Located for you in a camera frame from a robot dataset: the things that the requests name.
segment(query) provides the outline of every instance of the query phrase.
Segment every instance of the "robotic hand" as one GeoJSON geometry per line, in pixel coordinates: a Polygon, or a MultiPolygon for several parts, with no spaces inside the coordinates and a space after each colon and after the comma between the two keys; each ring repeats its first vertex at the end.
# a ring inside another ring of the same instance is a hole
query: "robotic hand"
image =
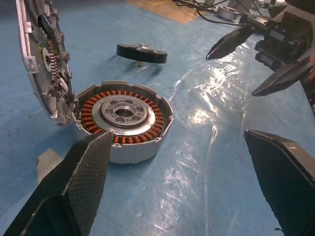
{"type": "Polygon", "coordinates": [[[207,54],[206,59],[220,59],[230,53],[255,32],[264,34],[257,42],[255,59],[274,73],[252,94],[266,96],[284,90],[299,80],[307,78],[313,68],[310,55],[314,54],[315,1],[286,0],[287,7],[273,19],[244,14],[244,26],[221,38],[207,54]]]}

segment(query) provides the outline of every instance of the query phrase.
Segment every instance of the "metal rotor hub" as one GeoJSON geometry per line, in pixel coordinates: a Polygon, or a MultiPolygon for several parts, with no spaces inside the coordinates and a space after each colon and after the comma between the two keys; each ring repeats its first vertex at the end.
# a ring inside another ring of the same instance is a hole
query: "metal rotor hub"
{"type": "Polygon", "coordinates": [[[94,122],[115,135],[140,135],[156,121],[153,109],[144,101],[130,95],[108,96],[98,100],[92,108],[94,122]]]}

